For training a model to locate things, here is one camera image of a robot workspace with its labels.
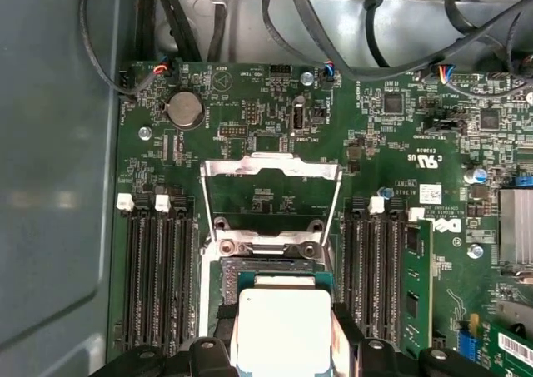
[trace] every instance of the capacitor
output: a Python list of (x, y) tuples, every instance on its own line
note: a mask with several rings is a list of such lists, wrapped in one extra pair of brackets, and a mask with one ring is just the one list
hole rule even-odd
[(485, 184), (488, 175), (485, 169), (476, 167), (466, 171), (464, 178), (466, 184)]
[(181, 130), (192, 130), (200, 126), (206, 115), (202, 99), (193, 92), (177, 92), (172, 95), (165, 111), (170, 121)]
[(479, 244), (472, 244), (468, 247), (466, 254), (472, 259), (480, 259), (483, 256), (483, 247)]
[(311, 72), (303, 72), (300, 76), (300, 83), (306, 87), (312, 86), (315, 82), (315, 75)]
[(381, 187), (377, 191), (377, 195), (385, 198), (386, 200), (390, 200), (394, 196), (394, 190), (389, 187)]

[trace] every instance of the metal lever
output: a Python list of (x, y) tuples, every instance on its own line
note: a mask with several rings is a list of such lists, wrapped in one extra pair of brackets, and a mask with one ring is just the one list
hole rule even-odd
[(279, 169), (289, 177), (320, 177), (336, 183), (330, 210), (328, 212), (326, 228), (323, 230), (320, 244), (325, 246), (327, 237), (335, 215), (336, 202), (342, 183), (342, 168), (338, 163), (307, 163), (297, 155), (281, 152), (254, 152), (244, 156), (240, 161), (204, 161), (200, 165), (202, 191), (206, 204), (207, 223), (211, 240), (217, 241), (217, 232), (213, 225), (212, 208), (207, 189), (207, 178), (218, 175), (253, 176), (262, 169)]

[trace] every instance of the black cable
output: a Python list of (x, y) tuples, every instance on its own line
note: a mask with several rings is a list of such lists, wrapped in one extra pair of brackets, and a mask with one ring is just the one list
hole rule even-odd
[(390, 67), (389, 63), (381, 54), (380, 48), (377, 46), (376, 34), (374, 33), (374, 18), (376, 17), (376, 7), (371, 7), (366, 11), (365, 15), (365, 32), (366, 44), (370, 54), (376, 61), (378, 67)]
[(366, 10), (365, 15), (365, 33), (366, 44), (368, 49), (376, 61), (378, 67), (389, 67), (389, 63), (381, 54), (380, 48), (377, 46), (376, 33), (374, 32), (374, 19), (376, 18), (376, 10), (383, 4), (383, 0), (365, 0), (363, 7)]
[(515, 19), (513, 19), (511, 26), (509, 27), (509, 32), (507, 33), (507, 40), (506, 40), (507, 69), (509, 70), (509, 73), (513, 77), (517, 79), (521, 79), (528, 84), (533, 84), (533, 78), (531, 78), (531, 76), (522, 75), (520, 71), (520, 67), (516, 67), (513, 64), (512, 52), (513, 52), (513, 47), (515, 43), (515, 36), (516, 36), (517, 28), (518, 28), (518, 22), (520, 21), (520, 19), (521, 19), (521, 12), (518, 12), (518, 14), (516, 14), (515, 16)]
[(227, 18), (227, 4), (215, 5), (215, 21), (213, 27), (213, 35), (209, 50), (207, 51), (207, 61), (216, 62), (220, 59), (220, 52), (222, 49), (222, 39), (226, 31)]
[(87, 52), (87, 55), (91, 60), (91, 64), (94, 66), (95, 70), (97, 71), (98, 75), (100, 75), (102, 80), (116, 92), (120, 92), (121, 94), (124, 94), (126, 96), (134, 96), (138, 94), (139, 92), (147, 88), (150, 83), (152, 83), (156, 79), (157, 74), (154, 72), (149, 73), (148, 76), (142, 79), (142, 81), (137, 86), (131, 89), (120, 87), (113, 80), (111, 80), (111, 78), (103, 70), (102, 65), (100, 65), (97, 55), (94, 52), (94, 48), (92, 47), (91, 38), (89, 37), (89, 28), (87, 25), (87, 2), (88, 0), (80, 0), (78, 16), (83, 46), (85, 47), (85, 51)]
[[(460, 34), (466, 35), (474, 30), (476, 26), (466, 19), (459, 8), (457, 7), (456, 0), (444, 0), (444, 11), (451, 25), (457, 30)], [(481, 42), (488, 46), (498, 59), (505, 61), (506, 50), (503, 45), (488, 34), (481, 36), (477, 39), (478, 42)]]
[(335, 46), (331, 42), (331, 39), (327, 36), (324, 27), (322, 26), (320, 19), (315, 13), (313, 6), (309, 0), (293, 0), (296, 6), (296, 10), (300, 14), (300, 18), (304, 23), (307, 31), (312, 39), (316, 42), (318, 47), (326, 54), (335, 67), (348, 79), (359, 80), (363, 82), (374, 82), (378, 80), (392, 79), (407, 72), (420, 70), (428, 65), (442, 61), (443, 59), (454, 55), (464, 48), (467, 44), (477, 40), (478, 37), (483, 36), (486, 32), (492, 28), (497, 22), (508, 15), (521, 10), (527, 5), (531, 5), (533, 0), (520, 0), (516, 4), (507, 8), (505, 11), (493, 17), (490, 21), (478, 27), (472, 33), (467, 34), (463, 38), (455, 41), (448, 47), (442, 48), (438, 52), (434, 52), (426, 57), (418, 59), (413, 62), (409, 62), (397, 67), (389, 67), (387, 69), (381, 68), (357, 68), (351, 69), (344, 61), (341, 54), (336, 50)]
[(278, 46), (283, 48), (285, 51), (289, 52), (294, 57), (298, 58), (300, 61), (302, 61), (306, 65), (313, 65), (316, 67), (324, 66), (324, 62), (315, 61), (314, 59), (296, 50), (277, 31), (276, 27), (274, 26), (274, 23), (272, 22), (270, 18), (270, 13), (268, 12), (268, 8), (270, 7), (270, 0), (261, 0), (261, 5), (262, 5), (263, 23), (265, 24), (265, 28), (270, 34), (270, 37), (272, 37), (272, 39), (277, 43)]
[(183, 61), (200, 62), (202, 57), (192, 34), (191, 25), (179, 0), (159, 0)]

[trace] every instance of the sticker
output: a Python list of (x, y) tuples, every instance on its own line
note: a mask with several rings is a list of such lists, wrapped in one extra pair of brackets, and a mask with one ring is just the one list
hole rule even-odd
[(515, 356), (529, 366), (533, 366), (533, 350), (519, 342), (509, 338), (502, 333), (498, 333), (498, 346), (508, 354)]
[(442, 186), (440, 184), (420, 184), (421, 204), (440, 205), (442, 203)]

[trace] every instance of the metal bracket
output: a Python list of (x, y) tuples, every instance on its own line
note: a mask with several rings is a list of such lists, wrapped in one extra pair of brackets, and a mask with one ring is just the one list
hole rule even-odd
[(336, 183), (326, 228), (322, 231), (320, 239), (321, 246), (324, 246), (335, 215), (336, 202), (342, 183), (342, 168), (337, 163), (307, 163), (302, 161), (299, 156), (281, 152), (254, 152), (250, 156), (244, 156), (240, 161), (204, 161), (200, 165), (200, 178), (211, 240), (217, 241), (217, 232), (213, 225), (207, 178), (218, 175), (254, 176), (262, 169), (279, 169), (285, 176), (289, 177), (320, 177)]
[(333, 270), (334, 254), (329, 241), (321, 246), (324, 223), (312, 221), (306, 231), (282, 231), (276, 236), (264, 236), (250, 230), (231, 230), (226, 219), (215, 219), (217, 240), (211, 241), (202, 256), (211, 261), (229, 256), (285, 255), (302, 257)]
[[(261, 236), (255, 231), (233, 231), (223, 218), (213, 220), (207, 178), (227, 176), (254, 176), (262, 169), (279, 169), (285, 176), (323, 178), (335, 182), (326, 225), (322, 221), (313, 221), (307, 231), (283, 231), (277, 236)], [(307, 259), (322, 263), (327, 270), (332, 270), (334, 260), (329, 245), (329, 231), (335, 215), (335, 208), (342, 183), (342, 168), (337, 163), (307, 163), (299, 156), (279, 152), (254, 152), (244, 156), (240, 161), (204, 161), (200, 165), (200, 179), (204, 203), (206, 204), (209, 241), (202, 252), (199, 335), (207, 334), (209, 316), (209, 285), (211, 279), (211, 262), (221, 256), (276, 254), (284, 255), (287, 251), (297, 251)], [(314, 225), (321, 224), (316, 231)]]

